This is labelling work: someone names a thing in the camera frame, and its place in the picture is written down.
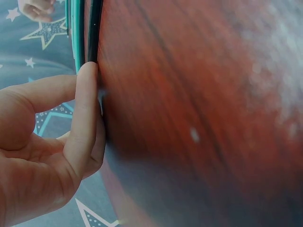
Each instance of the skin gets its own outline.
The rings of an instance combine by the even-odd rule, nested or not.
[[[0,90],[0,226],[64,206],[81,180],[102,165],[105,132],[97,100],[97,65]],[[33,133],[35,114],[73,100],[71,131],[57,139]]]
[[[18,0],[19,10],[33,21],[51,22],[55,0]]]

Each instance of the star-patterned fabric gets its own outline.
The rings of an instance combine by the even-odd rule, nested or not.
[[[20,40],[40,38],[42,43],[42,50],[45,50],[57,35],[67,35],[65,17],[52,23],[39,22],[39,28],[36,31],[22,37]]]
[[[75,74],[71,41],[66,36],[64,0],[57,0],[52,17],[49,24],[33,22],[20,12],[17,0],[0,1],[0,89]],[[37,113],[33,133],[51,138],[65,134],[71,127],[73,105],[72,101]],[[115,227],[119,223],[97,173],[82,182],[64,208],[17,226]]]

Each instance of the wood grain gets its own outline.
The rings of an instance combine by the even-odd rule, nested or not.
[[[125,226],[303,225],[302,1],[105,0],[98,55]]]

